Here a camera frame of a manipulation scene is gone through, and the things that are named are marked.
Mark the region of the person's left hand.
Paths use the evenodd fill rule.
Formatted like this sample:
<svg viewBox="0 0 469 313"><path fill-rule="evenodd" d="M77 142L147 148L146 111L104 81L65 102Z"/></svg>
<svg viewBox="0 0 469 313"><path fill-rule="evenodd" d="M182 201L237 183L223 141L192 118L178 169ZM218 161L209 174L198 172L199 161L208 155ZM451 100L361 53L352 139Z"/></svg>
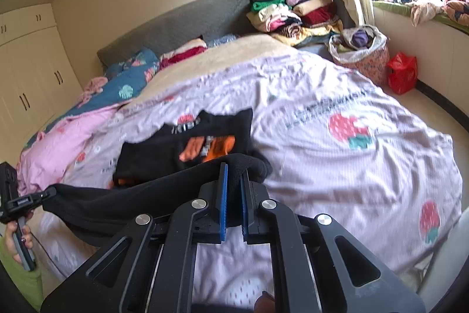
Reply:
<svg viewBox="0 0 469 313"><path fill-rule="evenodd" d="M18 222L12 221L5 228L5 246L11 257L18 263L22 263L22 252L20 246L26 249L33 248L33 236L28 224L19 226Z"/></svg>

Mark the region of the person's right hand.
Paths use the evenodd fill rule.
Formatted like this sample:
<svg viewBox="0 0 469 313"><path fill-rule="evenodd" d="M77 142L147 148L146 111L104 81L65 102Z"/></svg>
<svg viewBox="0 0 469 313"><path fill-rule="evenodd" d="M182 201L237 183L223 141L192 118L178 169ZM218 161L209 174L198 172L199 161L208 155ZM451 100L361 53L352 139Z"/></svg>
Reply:
<svg viewBox="0 0 469 313"><path fill-rule="evenodd" d="M254 305L254 313L275 313L275 298L267 291L263 291Z"/></svg>

